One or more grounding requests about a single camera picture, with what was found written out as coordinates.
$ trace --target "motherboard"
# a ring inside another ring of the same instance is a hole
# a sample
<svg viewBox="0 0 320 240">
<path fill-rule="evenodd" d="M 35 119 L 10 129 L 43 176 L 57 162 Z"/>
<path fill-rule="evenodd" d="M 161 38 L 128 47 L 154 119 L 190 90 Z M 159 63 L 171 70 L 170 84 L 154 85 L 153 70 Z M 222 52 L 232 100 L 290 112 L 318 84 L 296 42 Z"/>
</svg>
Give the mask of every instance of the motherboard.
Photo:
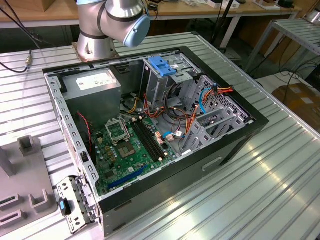
<svg viewBox="0 0 320 240">
<path fill-rule="evenodd" d="M 177 158 L 157 133 L 147 117 L 127 123 L 121 119 L 114 120 L 92 134 L 96 152 L 95 168 L 99 174 L 95 186 L 100 196 Z"/>
</svg>

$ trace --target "blue latch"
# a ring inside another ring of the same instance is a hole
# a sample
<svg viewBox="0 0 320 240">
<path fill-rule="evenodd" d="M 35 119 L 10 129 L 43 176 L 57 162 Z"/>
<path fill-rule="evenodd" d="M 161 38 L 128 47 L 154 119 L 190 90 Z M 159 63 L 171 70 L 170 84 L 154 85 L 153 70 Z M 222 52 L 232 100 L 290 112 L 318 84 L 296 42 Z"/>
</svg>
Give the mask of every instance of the blue latch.
<svg viewBox="0 0 320 240">
<path fill-rule="evenodd" d="M 176 74 L 177 71 L 170 67 L 167 61 L 160 56 L 149 57 L 151 65 L 160 73 L 162 77 Z"/>
</svg>

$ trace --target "cardboard box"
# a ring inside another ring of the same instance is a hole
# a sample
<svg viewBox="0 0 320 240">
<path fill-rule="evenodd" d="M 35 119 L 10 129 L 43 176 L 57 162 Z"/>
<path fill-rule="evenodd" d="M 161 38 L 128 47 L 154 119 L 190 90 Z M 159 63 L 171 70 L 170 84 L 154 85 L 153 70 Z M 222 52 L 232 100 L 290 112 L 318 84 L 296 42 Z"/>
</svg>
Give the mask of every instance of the cardboard box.
<svg viewBox="0 0 320 240">
<path fill-rule="evenodd" d="M 12 7 L 45 12 L 56 0 L 7 0 Z"/>
<path fill-rule="evenodd" d="M 272 95 L 284 100 L 287 86 L 281 86 Z M 320 92 L 302 83 L 289 85 L 285 105 L 320 133 Z"/>
</svg>

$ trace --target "table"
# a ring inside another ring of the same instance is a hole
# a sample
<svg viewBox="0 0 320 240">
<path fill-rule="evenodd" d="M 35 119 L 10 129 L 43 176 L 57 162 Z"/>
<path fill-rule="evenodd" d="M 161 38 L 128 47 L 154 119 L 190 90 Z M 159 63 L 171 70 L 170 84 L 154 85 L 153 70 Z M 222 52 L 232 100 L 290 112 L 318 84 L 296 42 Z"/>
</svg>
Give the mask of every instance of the table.
<svg viewBox="0 0 320 240">
<path fill-rule="evenodd" d="M 201 36 L 180 33 L 147 37 L 137 48 L 115 43 L 121 56 L 189 47 L 269 119 L 235 158 L 110 236 L 126 239 L 310 239 L 320 233 L 320 134 L 267 93 Z M 25 64 L 28 52 L 0 55 L 9 67 Z M 40 138 L 52 185 L 76 173 L 59 129 L 41 69 L 80 61 L 71 46 L 35 50 L 28 73 L 0 68 L 0 145 L 31 134 Z M 70 238 L 55 213 L 12 232 L 11 239 Z M 91 224 L 73 239 L 102 239 Z"/>
<path fill-rule="evenodd" d="M 320 26 L 309 23 L 304 19 L 273 20 L 269 23 L 259 42 L 256 44 L 252 53 L 250 54 L 247 64 L 244 68 L 245 71 L 248 71 L 253 64 L 257 54 L 273 29 L 278 30 L 279 34 L 271 44 L 270 48 L 267 50 L 266 55 L 275 49 L 283 35 L 291 38 L 302 47 L 306 48 L 306 50 L 301 53 L 299 59 L 304 59 L 308 51 L 311 51 L 318 56 L 320 55 Z"/>
<path fill-rule="evenodd" d="M 74 0 L 56 0 L 46 12 L 31 11 L 27 9 L 14 8 L 17 15 L 26 27 L 47 27 L 78 25 L 78 9 Z M 281 8 L 281 10 L 265 10 L 256 5 L 252 0 L 241 4 L 239 8 L 231 8 L 227 17 L 232 18 L 230 26 L 221 43 L 221 48 L 225 48 L 236 29 L 241 17 L 290 15 L 294 19 L 301 8 L 295 9 Z M 216 18 L 219 8 L 213 8 L 206 4 L 191 7 L 184 2 L 178 3 L 163 2 L 158 7 L 158 20 L 179 20 L 179 19 L 203 19 Z M 154 20 L 156 14 L 150 11 L 151 19 Z M 0 29 L 16 28 L 17 26 L 0 13 Z"/>
</svg>

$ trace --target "red cable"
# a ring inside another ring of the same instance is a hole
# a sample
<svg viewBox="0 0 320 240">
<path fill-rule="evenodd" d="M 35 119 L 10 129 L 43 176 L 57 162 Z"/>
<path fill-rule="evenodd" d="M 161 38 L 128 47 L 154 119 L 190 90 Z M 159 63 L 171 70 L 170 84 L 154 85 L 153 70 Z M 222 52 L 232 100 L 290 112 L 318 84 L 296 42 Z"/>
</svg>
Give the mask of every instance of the red cable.
<svg viewBox="0 0 320 240">
<path fill-rule="evenodd" d="M 87 121 L 87 119 L 86 119 L 80 112 L 77 112 L 76 114 L 78 114 L 81 118 L 83 118 L 83 120 L 84 120 L 84 122 L 85 122 L 85 125 L 86 125 L 86 128 L 88 129 L 89 144 L 90 144 L 90 153 L 91 153 L 92 144 L 91 144 L 91 133 L 90 133 L 89 122 Z"/>
</svg>

